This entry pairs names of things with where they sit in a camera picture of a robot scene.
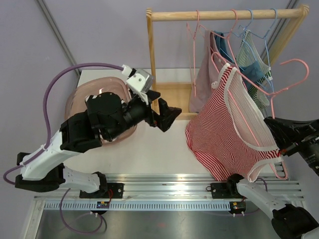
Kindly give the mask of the red white striped tank top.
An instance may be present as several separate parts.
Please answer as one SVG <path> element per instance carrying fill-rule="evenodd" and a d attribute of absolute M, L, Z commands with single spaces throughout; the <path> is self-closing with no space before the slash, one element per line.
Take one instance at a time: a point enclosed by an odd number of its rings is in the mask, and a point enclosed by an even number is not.
<path fill-rule="evenodd" d="M 188 148 L 218 181 L 240 174 L 250 182 L 265 165 L 283 161 L 237 68 L 226 63 L 211 95 L 185 129 Z"/>

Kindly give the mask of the black white striped tank top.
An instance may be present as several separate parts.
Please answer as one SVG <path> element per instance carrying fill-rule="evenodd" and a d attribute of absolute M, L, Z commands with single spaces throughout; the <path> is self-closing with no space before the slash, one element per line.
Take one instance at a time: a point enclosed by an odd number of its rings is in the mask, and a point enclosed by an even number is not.
<path fill-rule="evenodd" d="M 108 143 L 113 143 L 113 142 L 116 142 L 116 141 L 117 141 L 117 138 L 114 138 L 112 140 L 104 140 L 104 143 L 108 144 Z"/>

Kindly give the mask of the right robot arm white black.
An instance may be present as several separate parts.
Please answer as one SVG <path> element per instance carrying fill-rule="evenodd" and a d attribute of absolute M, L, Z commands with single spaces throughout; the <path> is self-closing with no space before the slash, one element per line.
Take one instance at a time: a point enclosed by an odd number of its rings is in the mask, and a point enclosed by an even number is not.
<path fill-rule="evenodd" d="M 270 129 L 282 156 L 299 153 L 315 173 L 319 172 L 319 121 L 294 121 L 267 117 Z M 319 224 L 304 208 L 277 200 L 265 189 L 249 182 L 239 174 L 227 179 L 227 194 L 251 200 L 271 220 L 277 235 L 282 239 L 317 239 Z"/>

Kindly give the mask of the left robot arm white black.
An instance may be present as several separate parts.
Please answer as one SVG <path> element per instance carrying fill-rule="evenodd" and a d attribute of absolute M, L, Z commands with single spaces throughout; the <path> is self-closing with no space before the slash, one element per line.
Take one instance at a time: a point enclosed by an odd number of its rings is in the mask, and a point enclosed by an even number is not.
<path fill-rule="evenodd" d="M 78 172 L 66 167 L 67 159 L 101 147 L 145 121 L 151 127 L 166 132 L 181 114 L 180 108 L 170 107 L 159 92 L 148 91 L 148 102 L 135 95 L 128 103 L 115 93 L 90 95 L 87 109 L 66 120 L 59 131 L 34 153 L 19 153 L 21 166 L 14 186 L 19 189 L 45 193 L 59 188 L 80 191 L 80 198 L 110 196 L 106 175 Z"/>

